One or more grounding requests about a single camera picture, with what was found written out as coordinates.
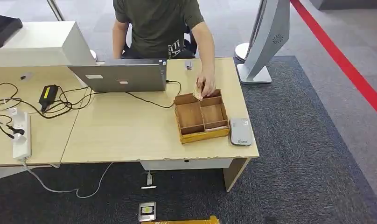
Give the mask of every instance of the silver laptop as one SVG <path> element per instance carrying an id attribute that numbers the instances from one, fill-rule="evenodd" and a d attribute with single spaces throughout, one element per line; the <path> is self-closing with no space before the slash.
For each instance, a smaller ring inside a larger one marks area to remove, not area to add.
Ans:
<path id="1" fill-rule="evenodd" d="M 165 59 L 114 59 L 105 64 L 69 68 L 95 92 L 165 90 Z"/>

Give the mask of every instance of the white power strip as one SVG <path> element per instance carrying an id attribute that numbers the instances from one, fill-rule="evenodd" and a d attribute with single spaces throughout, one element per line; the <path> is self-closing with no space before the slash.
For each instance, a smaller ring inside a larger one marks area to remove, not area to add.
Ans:
<path id="1" fill-rule="evenodd" d="M 13 118 L 13 127 L 25 131 L 23 135 L 19 133 L 14 134 L 13 159 L 22 160 L 28 158 L 32 154 L 30 141 L 30 115 L 17 108 L 10 108 L 8 111 Z"/>

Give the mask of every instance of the red line on floor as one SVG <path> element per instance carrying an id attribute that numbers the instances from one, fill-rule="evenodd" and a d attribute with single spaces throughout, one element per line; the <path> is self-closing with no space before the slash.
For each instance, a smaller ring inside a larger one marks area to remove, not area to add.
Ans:
<path id="1" fill-rule="evenodd" d="M 311 29 L 312 33 L 316 36 L 319 42 L 323 45 L 324 49 L 333 58 L 335 63 L 341 68 L 346 76 L 351 80 L 353 85 L 364 96 L 367 102 L 377 112 L 377 92 L 371 87 L 366 79 L 360 74 L 360 72 L 352 65 L 352 63 L 346 58 L 346 56 L 338 49 L 333 43 L 330 37 L 322 29 L 318 22 L 311 16 L 307 9 L 301 4 L 299 0 L 290 0 L 298 14 L 304 20 L 304 22 Z"/>

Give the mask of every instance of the gray floor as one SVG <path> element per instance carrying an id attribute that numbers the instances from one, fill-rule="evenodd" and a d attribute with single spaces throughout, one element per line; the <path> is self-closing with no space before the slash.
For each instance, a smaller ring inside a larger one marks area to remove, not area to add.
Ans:
<path id="1" fill-rule="evenodd" d="M 278 224 L 377 224 L 376 200 L 368 203 L 374 193 L 296 58 L 274 57 L 268 68 L 272 84 L 242 86 L 261 156 L 230 193 L 222 169 L 155 172 L 157 188 L 141 190 L 141 165 L 116 163 L 88 199 L 47 192 L 25 172 L 0 179 L 0 224 L 132 224 L 145 201 L 157 202 L 158 220 L 212 214 L 222 224 L 272 224 L 265 222 L 271 218 Z M 34 172 L 53 189 L 79 187 L 87 195 L 106 166 L 65 164 Z"/>
<path id="2" fill-rule="evenodd" d="M 66 19 L 76 20 L 102 59 L 111 57 L 112 1 L 57 0 Z M 214 34 L 216 56 L 233 56 L 249 39 L 258 0 L 199 0 Z M 304 6 L 377 90 L 377 10 L 317 11 Z M 45 0 L 0 0 L 0 14 L 23 21 L 54 21 Z M 377 113 L 334 63 L 291 7 L 291 37 L 279 55 L 295 55 L 342 138 L 377 195 Z"/>

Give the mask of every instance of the gray carpet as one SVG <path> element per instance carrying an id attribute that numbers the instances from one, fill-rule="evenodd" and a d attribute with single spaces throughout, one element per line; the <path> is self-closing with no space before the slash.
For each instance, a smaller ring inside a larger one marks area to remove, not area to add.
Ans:
<path id="1" fill-rule="evenodd" d="M 0 179 L 0 224 L 137 223 L 138 204 L 156 201 L 159 220 L 209 218 L 223 224 L 377 224 L 377 199 L 293 56 L 270 62 L 272 84 L 242 87 L 260 158 L 230 193 L 220 169 L 159 171 L 140 189 L 139 163 L 113 164 L 98 194 L 45 191 L 29 173 Z M 35 172 L 55 189 L 96 189 L 107 164 Z"/>

